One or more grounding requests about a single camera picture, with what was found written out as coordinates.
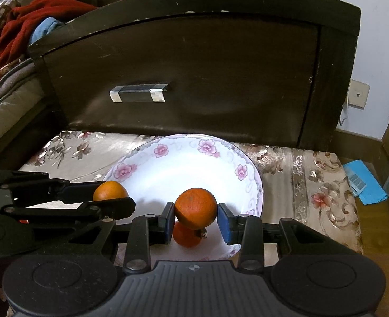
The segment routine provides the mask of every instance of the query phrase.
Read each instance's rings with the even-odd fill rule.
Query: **metal handle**
[[[165,102],[166,86],[162,83],[117,86],[110,91],[110,97],[113,102]]]

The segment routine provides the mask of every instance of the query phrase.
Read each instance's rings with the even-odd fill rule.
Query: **wall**
[[[338,128],[382,139],[389,123],[389,0],[343,0],[362,10],[352,79],[370,85],[364,110],[349,107]]]

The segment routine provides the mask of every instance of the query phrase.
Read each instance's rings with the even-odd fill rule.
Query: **wooden drawer front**
[[[293,147],[308,103],[317,28],[185,16],[82,39],[44,57],[74,129],[208,133]],[[167,83],[165,102],[114,103],[116,86]]]

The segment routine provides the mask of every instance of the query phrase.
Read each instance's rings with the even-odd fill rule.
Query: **red cloth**
[[[0,68],[26,52],[33,31],[46,18],[67,22],[95,8],[77,0],[33,0],[13,8],[0,36]]]

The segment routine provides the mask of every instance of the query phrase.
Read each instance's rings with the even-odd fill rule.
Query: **power outlet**
[[[349,97],[349,105],[365,108],[368,99],[370,86],[366,83],[351,80],[347,96]]]

